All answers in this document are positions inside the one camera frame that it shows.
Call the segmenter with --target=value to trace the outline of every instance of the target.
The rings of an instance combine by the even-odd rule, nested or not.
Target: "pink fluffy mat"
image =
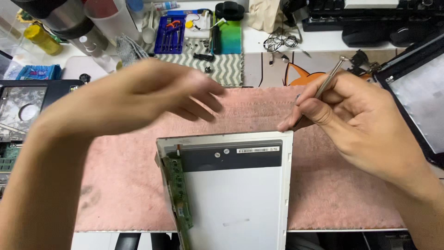
[[[97,138],[86,161],[75,230],[175,230],[154,162],[156,138],[274,130],[302,89],[231,89],[214,124],[167,114],[148,128]],[[295,133],[289,230],[399,227],[404,224],[383,181],[343,160],[320,128]]]

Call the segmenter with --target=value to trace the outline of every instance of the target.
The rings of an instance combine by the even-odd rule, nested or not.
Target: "metal screwdriver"
[[[324,90],[327,88],[327,86],[329,85],[329,83],[332,81],[333,77],[336,75],[336,73],[338,72],[338,70],[341,68],[342,64],[349,60],[347,57],[345,56],[340,56],[339,57],[339,62],[336,64],[336,66],[333,68],[333,70],[330,72],[329,76],[327,77],[327,79],[322,83],[321,87],[316,91],[316,94],[314,95],[314,98],[319,98],[321,97],[322,93],[324,92]],[[299,119],[296,121],[296,123],[294,124],[293,128],[296,128],[296,126],[299,124],[299,122],[302,120],[302,117],[304,115],[301,115],[301,117],[299,117]]]

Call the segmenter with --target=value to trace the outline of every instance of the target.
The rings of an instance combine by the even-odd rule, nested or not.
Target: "barcode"
[[[179,212],[180,217],[185,217],[185,214],[183,213],[183,207],[179,207],[177,210]]]
[[[279,147],[265,147],[265,148],[249,148],[249,149],[238,149],[238,153],[258,153],[258,152],[270,152],[279,151]]]

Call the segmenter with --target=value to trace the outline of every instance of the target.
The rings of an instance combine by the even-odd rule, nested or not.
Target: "hand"
[[[319,125],[356,167],[405,189],[429,177],[421,148],[388,91],[342,71],[320,100],[312,98],[326,78],[307,85],[280,131],[292,129],[304,114],[298,128],[312,124],[308,119]]]
[[[223,110],[213,95],[225,89],[198,70],[148,59],[96,80],[45,109],[34,123],[45,131],[96,137],[127,133],[151,124],[164,112],[190,121]]]

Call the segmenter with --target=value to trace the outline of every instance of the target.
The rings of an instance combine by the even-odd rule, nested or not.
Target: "person's left hand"
[[[46,108],[33,127],[58,136],[97,137],[127,133],[151,124],[164,112],[187,120],[215,117],[223,110],[213,95],[225,89],[193,68],[148,59],[89,83]]]

